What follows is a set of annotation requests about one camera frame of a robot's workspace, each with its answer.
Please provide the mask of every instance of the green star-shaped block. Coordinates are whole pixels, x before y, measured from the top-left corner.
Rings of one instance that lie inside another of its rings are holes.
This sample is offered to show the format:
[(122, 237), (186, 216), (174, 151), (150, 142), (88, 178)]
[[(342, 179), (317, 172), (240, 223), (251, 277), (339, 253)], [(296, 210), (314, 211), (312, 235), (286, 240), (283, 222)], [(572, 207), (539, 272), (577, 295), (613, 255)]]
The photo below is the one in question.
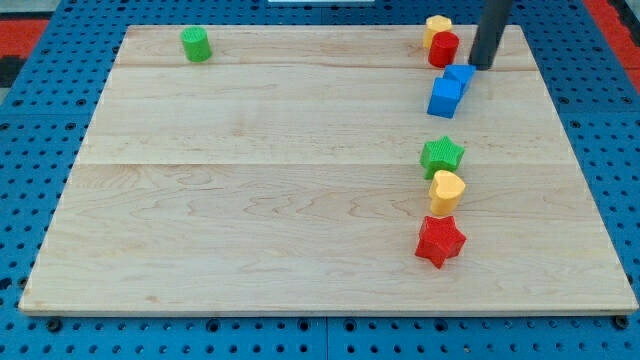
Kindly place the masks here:
[(464, 148), (456, 145), (446, 135), (437, 141), (427, 141), (420, 156), (420, 164), (427, 169), (424, 178), (433, 179), (438, 170), (456, 171), (463, 154)]

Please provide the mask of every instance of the blue perforated table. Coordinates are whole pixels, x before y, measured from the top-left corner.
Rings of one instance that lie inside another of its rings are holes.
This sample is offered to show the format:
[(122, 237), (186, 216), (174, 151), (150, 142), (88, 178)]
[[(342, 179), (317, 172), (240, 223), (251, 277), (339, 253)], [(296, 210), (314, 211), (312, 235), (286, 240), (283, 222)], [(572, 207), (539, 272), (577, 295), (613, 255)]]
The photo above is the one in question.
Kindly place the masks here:
[[(0, 107), (0, 358), (633, 358), (638, 315), (513, 319), (57, 319), (16, 304), (129, 24), (475, 23), (479, 1), (363, 8), (66, 0)], [(640, 282), (640, 97), (578, 1), (516, 1), (629, 281)]]

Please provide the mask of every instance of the blue cube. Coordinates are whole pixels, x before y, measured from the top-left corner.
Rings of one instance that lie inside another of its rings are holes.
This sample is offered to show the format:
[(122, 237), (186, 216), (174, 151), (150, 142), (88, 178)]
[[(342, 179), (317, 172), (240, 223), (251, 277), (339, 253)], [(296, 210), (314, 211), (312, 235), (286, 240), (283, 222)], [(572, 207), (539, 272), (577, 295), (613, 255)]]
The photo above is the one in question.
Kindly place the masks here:
[(476, 72), (473, 65), (447, 65), (444, 68), (444, 78), (449, 80), (458, 80), (462, 84), (462, 95), (469, 89), (471, 78)]
[(451, 119), (461, 97), (462, 84), (460, 81), (436, 78), (433, 82), (427, 114)]

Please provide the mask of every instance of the yellow block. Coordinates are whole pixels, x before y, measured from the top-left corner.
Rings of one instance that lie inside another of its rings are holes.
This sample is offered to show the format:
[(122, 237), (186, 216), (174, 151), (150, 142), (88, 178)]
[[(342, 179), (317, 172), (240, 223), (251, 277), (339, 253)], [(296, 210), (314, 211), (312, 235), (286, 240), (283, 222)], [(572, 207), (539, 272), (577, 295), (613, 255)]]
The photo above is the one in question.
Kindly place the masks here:
[(432, 16), (427, 19), (426, 25), (424, 27), (424, 37), (422, 38), (422, 45), (429, 49), (431, 47), (431, 42), (433, 41), (433, 36), (441, 31), (451, 31), (453, 29), (453, 24), (451, 24), (451, 19), (446, 18), (442, 15)]
[(431, 212), (437, 216), (445, 216), (453, 212), (462, 198), (466, 185), (456, 174), (440, 170), (433, 176), (429, 188)]

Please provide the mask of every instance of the toy block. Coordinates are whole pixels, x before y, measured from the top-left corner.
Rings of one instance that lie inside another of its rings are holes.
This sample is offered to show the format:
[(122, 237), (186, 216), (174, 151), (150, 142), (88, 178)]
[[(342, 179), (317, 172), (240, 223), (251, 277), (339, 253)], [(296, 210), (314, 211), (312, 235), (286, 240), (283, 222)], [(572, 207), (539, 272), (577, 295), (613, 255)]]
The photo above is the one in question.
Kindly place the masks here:
[(424, 37), (422, 38), (422, 46), (425, 49), (431, 47), (435, 34), (443, 31), (451, 31), (453, 24), (451, 19), (442, 15), (431, 16), (427, 18), (424, 26)]
[(462, 85), (461, 97), (469, 89), (471, 78), (476, 72), (476, 67), (473, 65), (447, 65), (444, 68), (444, 78), (449, 80), (458, 80)]
[(202, 62), (211, 57), (207, 31), (200, 26), (190, 26), (180, 33), (182, 47), (191, 62)]
[(433, 81), (427, 114), (452, 119), (461, 94), (462, 84), (458, 80), (436, 78)]
[(426, 216), (419, 237), (415, 255), (431, 260), (438, 269), (446, 259), (458, 256), (467, 240), (453, 216), (442, 219)]
[(453, 64), (458, 45), (460, 45), (460, 39), (452, 32), (444, 31), (435, 34), (429, 49), (429, 64), (439, 68)]
[(433, 215), (445, 216), (452, 213), (458, 206), (465, 188), (466, 184), (456, 174), (446, 170), (436, 171), (429, 188)]
[(460, 161), (464, 155), (464, 147), (456, 145), (448, 136), (443, 136), (437, 141), (428, 141), (424, 144), (420, 155), (420, 164), (427, 169), (425, 179), (433, 179), (436, 171), (458, 170)]

